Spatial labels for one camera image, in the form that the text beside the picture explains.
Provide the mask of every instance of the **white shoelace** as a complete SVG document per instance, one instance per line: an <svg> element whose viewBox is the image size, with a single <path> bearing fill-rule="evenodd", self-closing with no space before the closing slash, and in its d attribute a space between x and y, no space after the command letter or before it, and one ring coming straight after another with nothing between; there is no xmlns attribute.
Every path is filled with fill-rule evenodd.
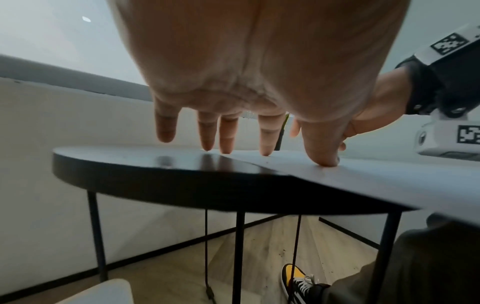
<svg viewBox="0 0 480 304"><path fill-rule="evenodd" d="M295 278L294 281L298 283L303 296L306 296L307 291L315 285L315 276L313 274L310 276L306 275L303 278Z"/></svg>

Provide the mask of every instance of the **black sneaker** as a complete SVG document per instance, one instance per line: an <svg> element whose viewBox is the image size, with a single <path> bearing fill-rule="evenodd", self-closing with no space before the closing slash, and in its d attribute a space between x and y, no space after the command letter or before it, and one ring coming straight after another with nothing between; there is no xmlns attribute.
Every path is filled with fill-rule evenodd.
<svg viewBox="0 0 480 304"><path fill-rule="evenodd" d="M283 287L283 292L288 298L289 296L289 280L292 275L292 264L286 264L281 269L280 282ZM305 273L295 266L293 274L292 286L292 303L293 304L320 304L322 300L322 293L325 288L330 287L328 284L315 283L315 277L305 275Z"/></svg>

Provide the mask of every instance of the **dark pants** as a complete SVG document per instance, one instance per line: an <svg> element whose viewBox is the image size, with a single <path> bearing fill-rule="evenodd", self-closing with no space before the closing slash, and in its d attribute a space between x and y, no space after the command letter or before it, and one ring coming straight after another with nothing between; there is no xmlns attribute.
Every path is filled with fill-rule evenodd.
<svg viewBox="0 0 480 304"><path fill-rule="evenodd" d="M322 304L361 304L375 262L325 290ZM379 303L480 303L480 229L438 215L395 242Z"/></svg>

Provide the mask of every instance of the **finger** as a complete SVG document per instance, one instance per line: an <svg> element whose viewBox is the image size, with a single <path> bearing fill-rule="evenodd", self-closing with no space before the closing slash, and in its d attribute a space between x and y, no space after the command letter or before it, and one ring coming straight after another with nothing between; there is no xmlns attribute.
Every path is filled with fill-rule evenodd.
<svg viewBox="0 0 480 304"><path fill-rule="evenodd" d="M290 137L297 137L300 133L300 129L300 122L297 118L294 118L290 127Z"/></svg>
<svg viewBox="0 0 480 304"><path fill-rule="evenodd" d="M198 133L200 134L201 147L205 151L210 151L215 144L215 135L217 134L217 121L220 114L197 112Z"/></svg>
<svg viewBox="0 0 480 304"><path fill-rule="evenodd" d="M338 149L350 119L348 116L329 122L300 122L305 151L312 161L325 167L338 165Z"/></svg>
<svg viewBox="0 0 480 304"><path fill-rule="evenodd" d="M181 107L169 105L154 97L156 136L169 143L175 138Z"/></svg>
<svg viewBox="0 0 480 304"><path fill-rule="evenodd" d="M275 149L280 130L285 121L285 113L274 116L258 116L260 125L260 154L269 156Z"/></svg>
<svg viewBox="0 0 480 304"><path fill-rule="evenodd" d="M220 153L230 154L234 150L235 134L237 133L241 114L241 112L238 112L221 116L218 131L220 136Z"/></svg>

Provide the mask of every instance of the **black metal leg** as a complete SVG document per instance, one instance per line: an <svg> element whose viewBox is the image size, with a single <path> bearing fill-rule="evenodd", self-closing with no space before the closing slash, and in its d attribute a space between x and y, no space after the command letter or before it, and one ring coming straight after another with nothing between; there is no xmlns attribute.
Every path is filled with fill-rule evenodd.
<svg viewBox="0 0 480 304"><path fill-rule="evenodd" d="M205 209L205 287L206 295L208 299L210 299L213 304L217 304L215 301L215 294L212 288L209 285L209 211Z"/></svg>
<svg viewBox="0 0 480 304"><path fill-rule="evenodd" d="M104 241L102 239L102 228L100 226L99 205L97 194L87 191L88 207L90 209L91 229L93 231L93 242L95 243L96 262L100 272L100 282L109 279L107 273L107 262L105 261Z"/></svg>
<svg viewBox="0 0 480 304"><path fill-rule="evenodd" d="M380 248L376 255L375 267L373 268L370 287L366 296L366 304L375 304L379 298L401 217L401 212L392 212L386 218L383 234L381 235Z"/></svg>
<svg viewBox="0 0 480 304"><path fill-rule="evenodd" d="M242 261L244 255L245 212L236 213L235 258L233 261L232 304L240 304L242 295Z"/></svg>
<svg viewBox="0 0 480 304"><path fill-rule="evenodd" d="M295 237L295 247L293 248L293 262L291 263L291 275L288 283L288 301L287 304L290 304L293 296L293 284L294 273L295 273L295 263L297 262L297 248L299 247L299 237L300 237L300 223L302 222L302 216L298 216L298 222L296 224L296 237Z"/></svg>

